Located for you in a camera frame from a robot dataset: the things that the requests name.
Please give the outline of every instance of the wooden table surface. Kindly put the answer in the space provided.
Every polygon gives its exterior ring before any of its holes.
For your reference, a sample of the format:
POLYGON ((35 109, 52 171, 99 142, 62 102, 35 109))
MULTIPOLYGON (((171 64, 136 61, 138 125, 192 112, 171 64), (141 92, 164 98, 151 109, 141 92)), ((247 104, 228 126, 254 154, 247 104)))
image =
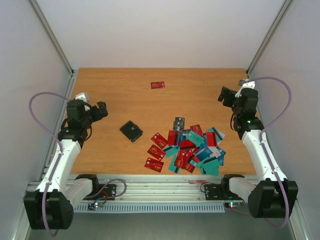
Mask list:
MULTIPOLYGON (((232 110, 218 102, 222 86, 238 90, 244 69, 200 68, 81 68, 73 96, 87 92, 90 104, 106 102, 109 115, 92 124, 92 136, 73 164, 72 173, 174 174, 171 158, 164 158, 161 173, 145 168, 151 137, 165 138, 175 117, 185 118, 185 128, 200 124, 203 131, 216 127, 226 134, 219 145, 226 151, 220 174, 256 174, 250 155, 230 129, 232 110), (150 82, 164 81, 165 88, 151 89, 150 82), (143 135, 132 143, 120 127, 133 121, 143 135)), ((179 174, 189 174, 181 170, 179 174)), ((195 169, 193 174, 201 174, 195 169)))

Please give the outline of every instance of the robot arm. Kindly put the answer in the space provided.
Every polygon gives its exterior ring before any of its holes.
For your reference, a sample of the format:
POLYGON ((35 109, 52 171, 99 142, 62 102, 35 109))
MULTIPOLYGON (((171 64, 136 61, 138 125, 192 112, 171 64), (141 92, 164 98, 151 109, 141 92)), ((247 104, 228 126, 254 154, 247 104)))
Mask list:
POLYGON ((88 104, 86 93, 78 94, 69 101, 66 107, 67 118, 63 121, 58 139, 62 144, 62 155, 59 146, 54 153, 47 173, 34 192, 27 192, 23 198, 25 210, 32 229, 45 229, 42 218, 42 198, 46 185, 46 219, 50 229, 67 229, 73 219, 74 208, 87 195, 98 191, 98 179, 91 175, 80 175, 74 184, 67 189, 67 180, 72 165, 88 139, 88 129, 92 123, 108 115, 104 102, 97 106, 88 104))
POLYGON ((255 82, 241 80, 239 85, 241 85, 239 91, 223 87, 218 101, 223 101, 224 106, 232 109, 233 128, 246 146, 260 182, 254 185, 241 175, 225 175, 222 181, 227 183, 227 191, 237 194, 248 202, 249 211, 254 218, 284 218, 284 196, 274 174, 277 172, 288 198, 290 216, 297 198, 298 186, 295 181, 288 181, 279 168, 265 133, 262 135, 262 141, 260 140, 264 126, 256 117, 258 91, 255 90, 255 82), (274 168, 269 163, 262 144, 274 168))

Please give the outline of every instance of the cable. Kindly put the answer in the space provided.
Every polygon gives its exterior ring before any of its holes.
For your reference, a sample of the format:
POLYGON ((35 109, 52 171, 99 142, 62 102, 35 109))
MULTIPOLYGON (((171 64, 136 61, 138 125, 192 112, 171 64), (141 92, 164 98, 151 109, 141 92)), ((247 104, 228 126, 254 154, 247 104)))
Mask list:
MULTIPOLYGON (((61 142, 59 141, 59 139, 55 136, 55 134, 54 134, 53 132, 51 132, 46 126, 44 126, 44 125, 37 119, 37 117, 35 116, 35 114, 34 114, 34 112, 33 112, 32 102, 34 101, 34 99, 35 99, 36 97, 38 97, 38 96, 40 96, 40 95, 53 95, 53 96, 56 96, 56 97, 59 97, 59 98, 62 98, 62 99, 64 99, 64 100, 68 100, 68 101, 71 100, 71 99, 69 99, 69 98, 67 98, 67 97, 65 97, 65 96, 62 96, 62 95, 60 95, 60 94, 54 93, 54 92, 43 91, 43 92, 39 92, 39 93, 33 95, 33 96, 30 98, 29 104, 28 104, 29 112, 30 112, 30 115, 31 115, 31 117, 33 118, 33 120, 34 120, 37 124, 39 124, 47 133, 49 133, 49 134, 53 137, 53 139, 54 139, 54 140, 56 141, 56 143, 57 143, 57 146, 58 146, 59 149, 60 149, 60 152, 59 152, 59 154, 58 154, 58 156, 57 156, 57 158, 56 158, 56 161, 55 161, 55 163, 54 163, 54 166, 53 166, 53 168, 52 168, 52 171, 51 171, 51 173, 50 173, 50 175, 49 175, 48 183, 46 183, 46 185, 45 185, 45 188, 44 188, 44 191, 43 191, 43 195, 42 195, 42 201, 41 201, 41 210, 42 210, 42 218, 43 218, 44 228, 45 228, 45 230, 48 232, 48 234, 50 235, 50 237, 53 238, 53 237, 55 237, 55 236, 57 235, 57 233, 58 233, 59 230, 56 229, 54 233, 52 233, 52 232, 50 231, 49 224, 48 224, 48 220, 47 220, 47 212, 46 212, 46 198, 47 198, 47 193, 48 193, 48 189, 49 189, 49 186, 50 186, 50 181, 52 180, 52 178, 53 178, 53 176, 54 176, 54 174, 55 174, 55 171, 56 171, 56 169, 57 169, 57 166, 58 166, 58 164, 59 164, 59 161, 60 161, 61 156, 62 156, 62 153, 63 153, 63 146, 62 146, 61 142)), ((88 103, 87 103, 87 104, 85 103, 84 105, 86 105, 86 106, 88 106, 89 108, 91 108, 91 105, 88 104, 88 103)), ((108 185, 108 184, 110 184, 110 183, 112 183, 112 182, 114 182, 114 181, 120 181, 120 182, 122 182, 122 183, 124 184, 124 190, 123 190, 123 192, 121 192, 121 193, 118 194, 118 195, 115 195, 115 196, 107 196, 107 199, 109 199, 109 198, 116 198, 116 197, 122 196, 122 195, 126 192, 126 190, 127 190, 127 185, 126 185, 125 181, 122 180, 122 179, 113 179, 113 180, 110 180, 109 182, 107 182, 107 183, 99 190, 98 193, 96 193, 95 195, 92 195, 92 196, 90 196, 90 197, 91 197, 91 198, 94 198, 94 197, 97 196, 100 192, 103 191, 103 189, 104 189, 104 187, 105 187, 106 185, 108 185)))
POLYGON ((87 136, 84 141, 87 141, 87 140, 91 137, 91 135, 92 135, 92 126, 90 126, 89 129, 90 129, 90 135, 87 136))
POLYGON ((237 213, 239 213, 239 214, 251 216, 251 213, 249 213, 249 212, 239 211, 239 210, 236 210, 236 209, 234 209, 234 208, 227 208, 227 209, 230 209, 230 210, 232 210, 232 211, 234 211, 234 212, 237 212, 237 213))
POLYGON ((48 232, 48 234, 50 235, 50 237, 55 237, 58 233, 58 229, 55 230, 54 233, 52 233, 50 231, 50 228, 49 228, 49 224, 48 224, 48 220, 47 220, 47 213, 46 213, 46 197, 47 197, 47 193, 48 193, 48 189, 49 189, 49 186, 50 186, 50 181, 52 180, 53 176, 54 176, 54 173, 55 173, 55 170, 59 164, 59 161, 60 161, 60 158, 61 158, 61 155, 62 155, 62 152, 63 152, 63 146, 61 144, 61 142, 59 141, 59 139, 55 136, 55 134, 53 132, 51 132, 47 127, 45 127, 35 116, 33 110, 32 110, 32 102, 33 100, 40 96, 40 95, 53 95, 53 96, 56 96, 56 97, 59 97, 59 98, 62 98, 64 100, 69 100, 67 97, 64 97, 60 94, 57 94, 57 93, 54 93, 54 92, 49 92, 49 91, 43 91, 43 92, 39 92, 35 95, 33 95, 30 100, 29 100, 29 112, 31 114, 31 117, 33 118, 33 120, 38 123, 47 133, 49 133, 53 138, 54 140, 56 141, 57 143, 57 146, 60 148, 60 152, 58 154, 58 157, 54 163, 54 166, 52 168, 52 171, 49 175, 49 178, 48 178, 48 183, 45 185, 45 188, 44 188, 44 192, 43 192, 43 195, 42 195, 42 201, 41 201, 41 209, 42 209, 42 218, 43 218, 43 224, 44 224, 44 228, 45 230, 48 232))
POLYGON ((67 121, 68 121, 67 118, 62 121, 61 127, 60 127, 60 130, 61 130, 61 131, 65 128, 67 121))
POLYGON ((272 77, 272 76, 263 76, 263 77, 257 77, 257 78, 253 78, 249 81, 246 81, 245 83, 250 83, 250 82, 256 82, 256 81, 260 81, 260 80, 274 80, 274 81, 277 81, 279 83, 281 83, 282 85, 285 86, 285 88, 287 89, 288 91, 288 94, 289 94, 289 98, 288 98, 288 103, 286 104, 284 110, 280 113, 279 116, 277 116, 271 123, 269 123, 261 132, 260 132, 260 136, 259 136, 259 140, 261 142, 261 146, 263 148, 263 151, 266 155, 266 158, 271 166, 271 169, 279 183, 279 186, 280 186, 280 189, 281 189, 281 193, 283 195, 283 200, 284 200, 284 206, 285 206, 285 215, 284 215, 284 221, 281 225, 275 225, 274 223, 270 222, 268 219, 266 219, 273 227, 277 228, 277 229, 282 229, 284 228, 288 221, 289 221, 289 202, 288 202, 288 197, 287 197, 287 194, 286 194, 286 191, 285 191, 285 188, 284 188, 284 185, 277 173, 277 170, 269 156, 269 153, 267 151, 267 148, 265 146, 265 144, 263 143, 263 134, 266 132, 266 130, 268 128, 270 128, 273 124, 275 124, 276 121, 278 121, 285 113, 286 111, 288 110, 290 104, 291 104, 291 101, 292 101, 292 92, 291 92, 291 89, 290 87, 288 86, 288 84, 286 84, 283 80, 277 78, 277 77, 272 77))
POLYGON ((106 201, 107 201, 107 199, 108 199, 108 193, 106 193, 105 191, 101 191, 101 193, 104 193, 105 196, 104 196, 104 197, 99 197, 99 198, 97 198, 96 200, 94 200, 93 205, 96 205, 96 202, 98 202, 98 201, 100 201, 100 200, 104 200, 104 202, 102 203, 102 205, 106 203, 106 201))
POLYGON ((232 120, 233 120, 233 118, 234 118, 234 113, 232 113, 232 116, 231 116, 231 119, 230 119, 230 128, 231 128, 231 130, 235 130, 233 127, 232 127, 232 120))
POLYGON ((112 179, 112 180, 110 180, 110 181, 107 181, 106 184, 103 185, 102 188, 101 188, 96 194, 86 196, 84 199, 91 199, 91 198, 94 198, 94 197, 98 196, 98 195, 104 190, 104 188, 105 188, 108 184, 113 183, 113 182, 116 182, 116 181, 119 181, 119 182, 123 183, 124 189, 123 189, 123 191, 122 191, 121 193, 119 193, 118 195, 108 196, 107 199, 113 199, 113 198, 117 198, 117 197, 122 196, 122 195, 125 194, 125 192, 127 191, 127 184, 126 184, 126 182, 125 182, 123 179, 116 178, 116 179, 112 179))
POLYGON ((202 184, 200 185, 200 191, 203 192, 203 193, 205 193, 205 191, 202 191, 202 189, 201 189, 201 187, 202 187, 203 184, 207 184, 207 182, 204 182, 204 183, 202 183, 202 184))

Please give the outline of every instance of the black wallet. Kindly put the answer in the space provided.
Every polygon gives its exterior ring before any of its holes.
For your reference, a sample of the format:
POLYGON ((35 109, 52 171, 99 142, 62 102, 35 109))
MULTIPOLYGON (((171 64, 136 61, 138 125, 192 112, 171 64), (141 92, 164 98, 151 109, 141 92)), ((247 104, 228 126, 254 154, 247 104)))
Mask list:
POLYGON ((143 131, 135 125, 132 121, 128 121, 120 128, 120 131, 131 141, 137 140, 143 133, 143 131))

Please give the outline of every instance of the gray wall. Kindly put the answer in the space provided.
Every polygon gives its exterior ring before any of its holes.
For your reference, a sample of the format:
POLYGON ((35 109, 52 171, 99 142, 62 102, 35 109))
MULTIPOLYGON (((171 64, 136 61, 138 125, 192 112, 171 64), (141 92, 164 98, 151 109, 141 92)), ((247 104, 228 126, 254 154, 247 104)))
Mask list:
MULTIPOLYGON (((298 200, 313 239, 319 239, 320 211, 320 1, 293 1, 252 77, 273 76, 292 89, 288 113, 267 133, 275 158, 299 186, 298 200)), ((283 86, 257 83, 264 123, 285 107, 283 86)))
MULTIPOLYGON (((27 0, 3 0, 0 7, 0 239, 9 239, 29 181, 40 176, 49 136, 28 112, 40 91, 64 93, 68 73, 27 0)), ((34 102, 49 128, 61 100, 34 102)))
MULTIPOLYGON (((50 240, 31 230, 27 240, 50 240)), ((290 224, 272 228, 264 219, 226 213, 137 213, 74 215, 71 227, 55 240, 290 240, 290 224)))
POLYGON ((74 69, 244 69, 283 0, 38 2, 74 69))

